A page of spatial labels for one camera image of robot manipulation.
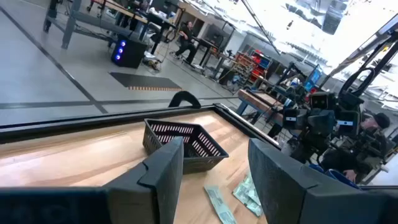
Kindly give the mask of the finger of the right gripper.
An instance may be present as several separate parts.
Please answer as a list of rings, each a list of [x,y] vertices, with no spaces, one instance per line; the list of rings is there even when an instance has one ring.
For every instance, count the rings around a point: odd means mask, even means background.
[[[296,129],[298,115],[299,111],[296,109],[285,109],[283,111],[283,127],[285,129]]]
[[[357,111],[340,111],[336,115],[336,128],[340,136],[356,136],[359,124],[360,114]]]

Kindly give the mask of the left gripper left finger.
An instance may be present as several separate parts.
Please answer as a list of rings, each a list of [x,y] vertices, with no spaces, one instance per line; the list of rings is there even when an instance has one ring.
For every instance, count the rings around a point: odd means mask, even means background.
[[[183,138],[176,137],[108,182],[112,223],[173,223],[183,175]]]

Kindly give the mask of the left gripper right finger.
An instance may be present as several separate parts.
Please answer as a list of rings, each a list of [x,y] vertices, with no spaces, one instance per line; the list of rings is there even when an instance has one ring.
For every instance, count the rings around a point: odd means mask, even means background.
[[[250,139],[252,179],[268,223],[366,223],[360,192]]]

